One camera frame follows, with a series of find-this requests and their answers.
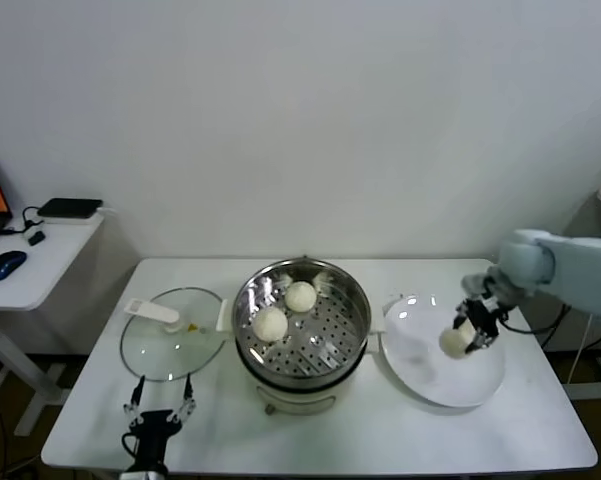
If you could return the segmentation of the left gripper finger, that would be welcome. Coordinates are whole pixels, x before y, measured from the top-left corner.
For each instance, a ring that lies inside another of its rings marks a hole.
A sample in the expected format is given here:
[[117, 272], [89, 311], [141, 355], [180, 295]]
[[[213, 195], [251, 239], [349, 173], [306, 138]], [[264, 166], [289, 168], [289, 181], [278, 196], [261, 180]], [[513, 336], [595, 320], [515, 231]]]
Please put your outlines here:
[[193, 398], [193, 385], [191, 381], [191, 374], [188, 373], [185, 380], [184, 393], [183, 393], [183, 401], [178, 409], [178, 411], [174, 414], [173, 421], [179, 424], [185, 424], [193, 411], [196, 408], [196, 402]]
[[145, 383], [145, 376], [142, 375], [140, 377], [137, 385], [134, 387], [134, 389], [132, 391], [131, 399], [123, 405], [123, 410], [124, 410], [125, 416], [128, 420], [128, 424], [130, 426], [135, 426], [142, 421], [141, 413], [139, 411], [139, 405], [140, 405], [140, 401], [141, 401], [141, 397], [142, 397], [144, 383]]

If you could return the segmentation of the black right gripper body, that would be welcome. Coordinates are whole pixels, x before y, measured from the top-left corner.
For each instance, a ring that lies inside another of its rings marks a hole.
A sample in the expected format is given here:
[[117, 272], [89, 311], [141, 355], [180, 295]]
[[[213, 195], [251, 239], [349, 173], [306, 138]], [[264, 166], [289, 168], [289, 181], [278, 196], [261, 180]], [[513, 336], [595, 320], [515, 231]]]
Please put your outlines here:
[[510, 307], [494, 297], [471, 300], [471, 323], [479, 334], [498, 334], [500, 321], [508, 318]]

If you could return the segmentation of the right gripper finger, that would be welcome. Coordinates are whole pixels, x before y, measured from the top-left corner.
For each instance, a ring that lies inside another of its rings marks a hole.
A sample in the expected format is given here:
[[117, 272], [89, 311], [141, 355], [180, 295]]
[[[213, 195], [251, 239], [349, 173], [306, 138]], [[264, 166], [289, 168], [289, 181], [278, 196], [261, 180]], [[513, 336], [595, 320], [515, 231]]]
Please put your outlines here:
[[474, 327], [473, 321], [471, 319], [473, 305], [473, 300], [465, 299], [456, 307], [456, 316], [452, 323], [452, 328], [454, 330], [460, 330], [461, 328], [465, 328], [466, 326], [469, 326], [471, 328]]
[[470, 355], [475, 351], [489, 348], [498, 338], [498, 327], [491, 325], [487, 327], [463, 328], [463, 336], [467, 345], [464, 348], [464, 354]]

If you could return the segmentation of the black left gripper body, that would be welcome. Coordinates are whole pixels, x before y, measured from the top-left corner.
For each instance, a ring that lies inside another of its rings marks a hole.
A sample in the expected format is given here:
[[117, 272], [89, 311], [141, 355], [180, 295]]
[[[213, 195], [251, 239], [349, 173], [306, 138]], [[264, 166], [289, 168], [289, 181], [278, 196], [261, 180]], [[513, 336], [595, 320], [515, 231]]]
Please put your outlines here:
[[135, 450], [128, 450], [133, 458], [128, 471], [168, 474], [165, 454], [168, 440], [179, 432], [179, 419], [172, 410], [143, 412], [140, 419], [128, 432], [136, 439]]

